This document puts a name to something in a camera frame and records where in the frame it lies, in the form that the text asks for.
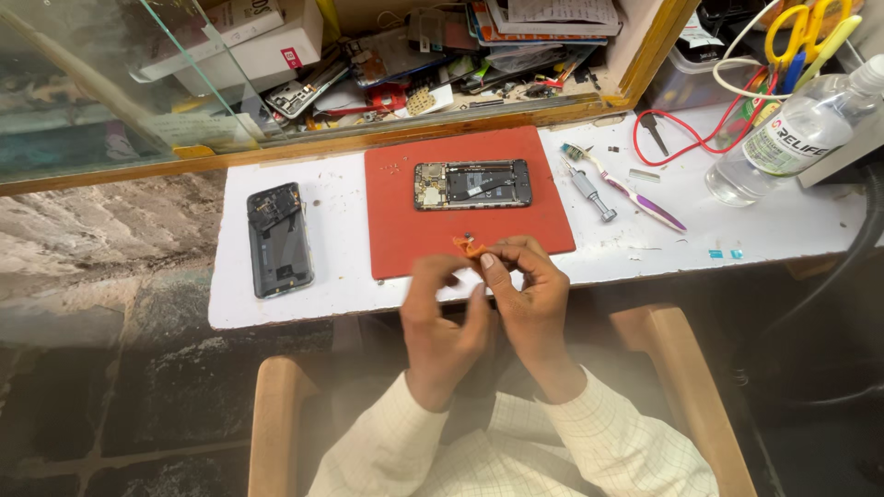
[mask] chair armrest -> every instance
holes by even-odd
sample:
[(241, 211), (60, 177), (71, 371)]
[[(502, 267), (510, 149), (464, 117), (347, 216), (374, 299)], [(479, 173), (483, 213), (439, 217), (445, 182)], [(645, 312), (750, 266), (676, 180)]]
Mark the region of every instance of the chair armrest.
[(319, 389), (290, 356), (270, 357), (258, 370), (248, 497), (295, 497), (301, 405)]
[(610, 318), (629, 350), (651, 357), (679, 431), (693, 440), (712, 467), (721, 495), (757, 496), (712, 373), (682, 310), (655, 304)]

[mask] white workbench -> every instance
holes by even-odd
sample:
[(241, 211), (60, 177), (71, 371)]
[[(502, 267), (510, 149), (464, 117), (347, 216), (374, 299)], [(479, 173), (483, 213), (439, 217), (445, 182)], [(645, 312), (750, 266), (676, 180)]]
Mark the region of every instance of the white workbench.
[[(708, 132), (724, 109), (714, 106), (677, 115), (699, 132)], [(560, 131), (540, 130), (577, 246), (576, 252), (553, 256), (552, 260), (571, 278), (572, 285), (844, 251), (862, 224), (865, 197), (855, 187), (804, 190), (795, 181), (751, 207), (737, 209), (718, 203), (704, 184), (705, 172), (715, 160), (712, 154), (694, 149), (666, 169), (647, 167), (633, 151), (634, 122), (635, 115), (630, 113), (613, 126), (589, 124)], [(661, 119), (658, 129), (671, 151), (690, 144), (687, 133), (673, 123)], [(596, 207), (580, 195), (559, 160), (563, 141), (584, 147), (595, 145), (594, 155), (611, 174), (627, 180), (637, 193), (671, 212), (688, 227), (688, 232), (678, 233), (637, 213), (634, 204), (605, 184), (584, 162), (581, 168), (599, 188), (602, 200), (618, 213), (613, 222), (603, 223)], [(639, 142), (646, 157), (662, 157), (642, 128)], [(620, 147), (620, 153), (607, 151), (609, 146)], [(505, 150), (500, 155), (507, 157)], [(630, 168), (656, 172), (662, 181), (657, 184), (630, 178)], [(289, 181), (301, 185), (307, 205), (316, 279), (309, 287), (260, 300), (255, 298), (252, 286), (246, 198)], [(399, 307), (408, 289), (408, 278), (388, 279), (381, 284), (370, 275), (365, 199), (362, 153), (312, 162), (231, 168), (212, 276), (212, 327), (231, 329)], [(711, 249), (721, 250), (725, 258), (711, 258)], [(740, 249), (743, 258), (731, 258), (733, 249)], [(472, 271), (459, 276), (463, 284), (440, 291), (440, 301), (465, 299), (479, 281)], [(517, 286), (521, 285), (521, 275), (516, 273), (513, 278)]]

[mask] shirt sleeve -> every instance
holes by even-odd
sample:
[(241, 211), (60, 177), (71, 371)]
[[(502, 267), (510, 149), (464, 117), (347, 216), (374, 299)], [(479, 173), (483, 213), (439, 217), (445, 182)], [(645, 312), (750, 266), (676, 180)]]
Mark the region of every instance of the shirt sleeve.
[(584, 479), (609, 497), (719, 495), (712, 468), (687, 437), (583, 371), (587, 385), (576, 399), (540, 403)]
[(401, 373), (319, 463), (309, 495), (407, 496), (427, 477), (448, 413), (422, 408)]

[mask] red mat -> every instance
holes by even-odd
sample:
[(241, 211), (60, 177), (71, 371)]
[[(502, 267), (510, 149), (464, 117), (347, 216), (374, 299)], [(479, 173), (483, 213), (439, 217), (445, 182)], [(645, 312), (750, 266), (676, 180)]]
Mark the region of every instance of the red mat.
[[(422, 162), (525, 159), (531, 180), (530, 207), (513, 209), (415, 210), (415, 166)], [(371, 276), (406, 276), (420, 256), (459, 255), (452, 238), (469, 232), (474, 245), (491, 245), (530, 234), (551, 254), (575, 250), (574, 235), (534, 126), (415, 141), (365, 152), (369, 205)]]

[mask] white shirt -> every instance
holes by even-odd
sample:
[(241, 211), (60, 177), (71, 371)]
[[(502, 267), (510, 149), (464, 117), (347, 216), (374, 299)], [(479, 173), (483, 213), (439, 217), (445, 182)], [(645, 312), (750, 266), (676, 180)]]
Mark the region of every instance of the white shirt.
[(497, 393), (488, 429), (448, 447), (448, 413), (418, 405), (400, 374), (325, 454), (309, 495), (567, 497), (596, 492), (587, 482), (609, 497), (719, 495), (690, 440), (583, 370), (586, 389), (565, 404)]

